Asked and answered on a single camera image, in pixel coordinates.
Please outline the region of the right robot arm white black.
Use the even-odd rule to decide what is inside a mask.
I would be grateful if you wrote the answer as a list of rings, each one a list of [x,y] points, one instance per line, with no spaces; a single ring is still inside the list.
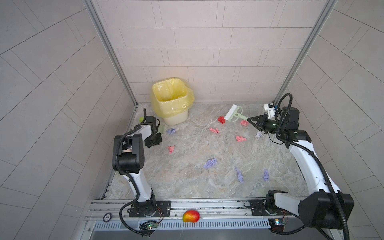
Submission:
[[[332,237],[326,230],[342,231],[343,239],[348,240],[348,219],[355,202],[332,181],[315,153],[309,134],[299,129],[300,111],[292,107],[292,94],[287,93],[282,98],[289,98],[287,106],[268,104],[263,115],[247,121],[260,132],[275,135],[289,149],[306,181],[309,195],[299,199],[286,192],[269,191],[266,209],[272,213],[289,212],[301,220],[305,228],[317,229],[328,240]]]

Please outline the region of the purple paper scrap long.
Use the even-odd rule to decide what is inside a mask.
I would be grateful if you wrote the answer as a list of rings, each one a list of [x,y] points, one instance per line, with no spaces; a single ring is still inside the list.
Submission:
[[[244,183],[244,177],[242,175],[241,170],[238,167],[235,167],[235,170],[237,172],[237,178],[238,178],[239,182]]]

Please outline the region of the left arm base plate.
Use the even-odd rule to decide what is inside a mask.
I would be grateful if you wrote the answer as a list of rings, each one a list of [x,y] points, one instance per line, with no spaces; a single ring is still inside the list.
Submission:
[[[128,210],[130,218],[169,217],[171,201],[146,201],[134,203]]]

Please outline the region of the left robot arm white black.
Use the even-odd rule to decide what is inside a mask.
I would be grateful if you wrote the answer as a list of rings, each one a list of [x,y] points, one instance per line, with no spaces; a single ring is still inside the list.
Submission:
[[[143,119],[133,130],[114,138],[112,166],[129,182],[135,195],[131,208],[136,215],[149,216],[157,208],[155,195],[142,169],[145,164],[144,147],[151,148],[162,143],[159,127],[160,120],[148,116],[144,109]]]

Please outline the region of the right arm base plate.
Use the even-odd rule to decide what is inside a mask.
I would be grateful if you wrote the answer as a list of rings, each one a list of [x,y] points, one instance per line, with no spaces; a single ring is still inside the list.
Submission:
[[[292,215],[290,212],[276,207],[266,199],[247,200],[244,202],[244,207],[251,210],[252,216],[283,217]]]

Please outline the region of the beige bin yellow bag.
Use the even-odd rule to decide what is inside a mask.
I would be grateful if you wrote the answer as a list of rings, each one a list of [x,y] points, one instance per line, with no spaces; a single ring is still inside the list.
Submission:
[[[165,79],[152,86],[151,107],[168,126],[185,122],[194,101],[194,91],[179,78]]]

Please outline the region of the green dustpan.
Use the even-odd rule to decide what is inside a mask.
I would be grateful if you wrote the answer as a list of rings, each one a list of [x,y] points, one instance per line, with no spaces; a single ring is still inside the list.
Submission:
[[[164,129],[165,129],[165,125],[164,124],[160,124],[158,132],[163,135],[164,134]]]

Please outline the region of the green hand brush white bristles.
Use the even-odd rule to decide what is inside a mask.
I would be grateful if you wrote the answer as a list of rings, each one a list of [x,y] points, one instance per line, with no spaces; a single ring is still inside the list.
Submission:
[[[228,122],[236,122],[241,119],[244,121],[248,120],[248,117],[243,115],[243,108],[238,105],[232,105],[224,119]]]

